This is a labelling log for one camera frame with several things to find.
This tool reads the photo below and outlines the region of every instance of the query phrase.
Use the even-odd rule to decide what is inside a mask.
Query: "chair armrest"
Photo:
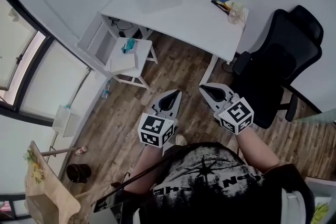
[[[278,110],[287,110],[285,119],[291,122],[294,119],[297,106],[298,106],[298,97],[295,94],[292,94],[289,103],[281,104]]]
[[[244,51],[237,59],[235,64],[233,65],[232,71],[236,75],[241,75],[243,73],[244,68],[251,61],[251,54],[247,51]]]

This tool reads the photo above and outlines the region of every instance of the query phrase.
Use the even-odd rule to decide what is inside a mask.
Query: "cable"
[[[105,195],[104,197],[100,198],[99,200],[97,200],[96,202],[96,207],[94,209],[94,212],[99,211],[99,209],[101,209],[103,206],[105,206],[104,202],[106,200],[106,198],[108,198],[109,196],[115,194],[117,191],[119,191],[120,189],[124,188],[125,186],[131,184],[132,182],[138,180],[139,178],[143,177],[144,175],[148,174],[149,172],[153,171],[154,169],[156,169],[157,167],[159,167],[161,164],[163,164],[164,162],[166,162],[167,160],[171,160],[173,157],[176,157],[178,154],[181,153],[185,153],[185,151],[188,149],[190,150],[191,146],[188,145],[186,146],[186,148],[184,150],[179,150],[176,153],[167,156],[166,158],[164,157],[160,162],[158,162],[157,164],[154,164],[153,166],[149,167],[147,170],[139,173],[138,175],[132,177],[131,179],[125,181],[124,183],[120,184],[120,186],[118,186],[117,188],[115,188],[111,193]]]
[[[131,29],[134,27],[134,25],[132,23],[131,24],[131,27],[127,28],[127,29],[120,29],[119,26],[118,26],[118,22],[120,21],[120,19],[117,19],[117,18],[113,18],[113,17],[109,17],[109,19],[111,20],[111,26],[116,26],[117,29],[119,30],[119,32],[123,32],[123,31],[126,31],[128,29]]]

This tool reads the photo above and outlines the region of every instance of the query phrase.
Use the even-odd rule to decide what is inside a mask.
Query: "clear plastic cup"
[[[227,20],[231,24],[234,25],[237,24],[240,20],[242,12],[243,12],[243,4],[238,1],[234,1],[229,16],[227,17]]]

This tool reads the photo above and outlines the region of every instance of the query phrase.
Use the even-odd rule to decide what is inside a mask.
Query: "water bottle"
[[[237,24],[243,12],[243,5],[240,2],[234,1],[227,17],[227,20],[233,25]]]
[[[101,94],[101,97],[103,99],[107,99],[107,97],[109,96],[109,91],[110,91],[110,81],[108,81],[105,85],[105,89],[103,91],[103,93]]]

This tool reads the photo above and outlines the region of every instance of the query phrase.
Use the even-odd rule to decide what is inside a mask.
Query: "sneaker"
[[[178,146],[186,146],[187,145],[187,140],[181,134],[178,134],[176,136],[175,142],[176,142],[176,145],[178,145]]]

